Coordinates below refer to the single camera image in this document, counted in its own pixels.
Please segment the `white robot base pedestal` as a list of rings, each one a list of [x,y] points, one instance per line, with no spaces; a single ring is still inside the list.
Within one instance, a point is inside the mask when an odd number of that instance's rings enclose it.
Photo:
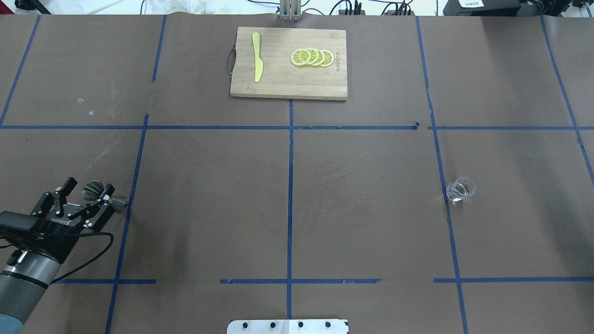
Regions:
[[[238,320],[227,326],[227,334],[348,334],[342,319]]]

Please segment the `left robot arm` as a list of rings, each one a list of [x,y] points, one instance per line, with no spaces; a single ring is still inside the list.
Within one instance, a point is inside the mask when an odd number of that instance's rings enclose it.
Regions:
[[[0,275],[3,334],[21,333],[47,289],[68,276],[58,272],[80,239],[108,237],[99,256],[113,245],[113,233],[103,228],[116,212],[114,186],[87,184],[86,203],[79,205],[68,202],[76,185],[70,177],[52,192],[44,192],[30,213],[3,211],[0,215],[1,239],[14,247]]]

